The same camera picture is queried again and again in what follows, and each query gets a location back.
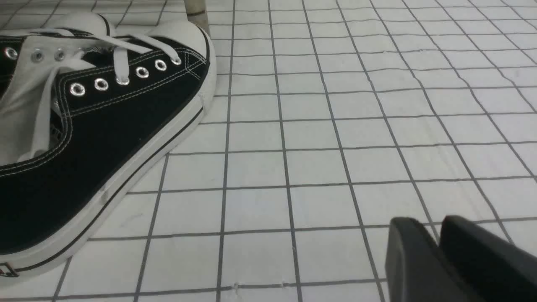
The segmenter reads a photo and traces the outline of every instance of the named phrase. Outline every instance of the grid pattern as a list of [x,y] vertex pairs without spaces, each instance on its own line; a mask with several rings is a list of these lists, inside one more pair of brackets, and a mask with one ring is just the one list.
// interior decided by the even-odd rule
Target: grid pattern
[[[72,259],[0,301],[385,302],[393,216],[438,239],[459,214],[537,255],[537,1],[207,5],[211,112]],[[174,0],[12,0],[0,24],[81,10],[125,32],[186,18]]]

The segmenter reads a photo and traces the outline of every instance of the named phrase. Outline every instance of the shoelace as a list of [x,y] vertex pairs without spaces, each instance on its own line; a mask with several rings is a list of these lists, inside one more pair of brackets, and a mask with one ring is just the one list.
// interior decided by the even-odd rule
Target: shoelace
[[[130,36],[139,41],[145,42],[148,45],[155,47],[156,49],[162,50],[165,54],[167,54],[170,57],[170,60],[173,64],[180,65],[182,63],[181,59],[179,58],[179,54],[170,45],[163,43],[155,38],[142,35],[142,34],[131,34]],[[127,50],[130,50],[139,54],[144,54],[144,53],[153,51],[153,49],[136,45],[136,44],[132,44],[132,43],[129,43],[129,42],[117,39],[117,38],[112,38],[109,36],[93,36],[93,37],[101,41],[104,41],[106,43],[109,43],[111,45],[117,46],[113,50],[113,62],[114,62],[115,78],[119,85],[128,85],[130,82]],[[49,132],[50,109],[52,106],[51,97],[52,97],[52,86],[54,84],[54,80],[56,79],[56,75],[60,72],[69,72],[69,71],[75,71],[75,70],[95,68],[96,67],[95,65],[82,60],[82,56],[84,54],[85,54],[84,51],[80,51],[76,53],[73,57],[68,58],[61,63],[58,63],[50,72],[47,78],[47,81],[45,82],[43,94],[41,95],[41,99],[39,101],[39,107],[38,107],[37,115],[35,117],[35,127],[34,127],[34,133],[33,133],[30,151],[22,155],[19,158],[18,162],[29,160],[49,150],[50,148],[50,132]],[[58,114],[60,114],[59,108],[55,109],[55,111]]]

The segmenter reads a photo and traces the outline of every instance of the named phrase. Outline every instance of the chair leg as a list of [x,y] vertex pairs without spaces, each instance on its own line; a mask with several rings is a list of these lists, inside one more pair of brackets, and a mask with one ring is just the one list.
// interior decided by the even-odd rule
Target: chair leg
[[185,8],[188,20],[203,28],[210,35],[205,0],[185,0]]

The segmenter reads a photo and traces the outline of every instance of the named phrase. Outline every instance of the white rubber sole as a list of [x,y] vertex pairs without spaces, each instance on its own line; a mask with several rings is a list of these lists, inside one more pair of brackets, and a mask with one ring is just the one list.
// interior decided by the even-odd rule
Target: white rubber sole
[[210,65],[205,81],[194,98],[121,167],[86,207],[59,231],[27,250],[0,256],[0,263],[8,263],[19,274],[16,278],[0,276],[0,286],[18,283],[42,274],[72,256],[103,224],[128,190],[166,153],[192,133],[210,108],[216,88],[216,56],[210,38],[205,32],[204,34],[209,42]]

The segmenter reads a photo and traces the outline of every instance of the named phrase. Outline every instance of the sneaker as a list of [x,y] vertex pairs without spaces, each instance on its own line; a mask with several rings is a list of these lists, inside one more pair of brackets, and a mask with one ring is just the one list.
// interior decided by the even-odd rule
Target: sneaker
[[95,13],[72,13],[49,28],[0,35],[0,165],[27,152],[37,102],[52,67],[81,47],[94,46],[92,35],[115,35],[113,26]]
[[116,47],[77,53],[52,70],[29,159],[0,167],[0,283],[71,256],[212,103],[215,53],[192,23],[98,38]]

